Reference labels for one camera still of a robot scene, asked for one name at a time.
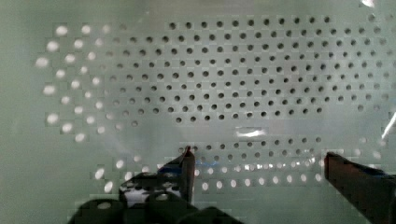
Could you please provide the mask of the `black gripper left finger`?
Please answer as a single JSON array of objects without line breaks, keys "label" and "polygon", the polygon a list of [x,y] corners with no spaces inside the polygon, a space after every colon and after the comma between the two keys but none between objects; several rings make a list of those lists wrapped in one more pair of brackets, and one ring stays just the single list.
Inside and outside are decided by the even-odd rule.
[{"label": "black gripper left finger", "polygon": [[119,187],[119,200],[127,207],[143,203],[151,193],[171,192],[191,202],[194,182],[195,157],[186,146],[181,155],[169,161],[156,172],[134,175]]}]

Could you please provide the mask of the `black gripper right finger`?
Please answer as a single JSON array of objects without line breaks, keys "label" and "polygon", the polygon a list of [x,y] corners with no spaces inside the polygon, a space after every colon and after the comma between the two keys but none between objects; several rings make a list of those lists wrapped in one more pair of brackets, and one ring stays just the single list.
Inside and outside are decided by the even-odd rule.
[{"label": "black gripper right finger", "polygon": [[328,152],[325,178],[372,224],[395,224],[395,175]]}]

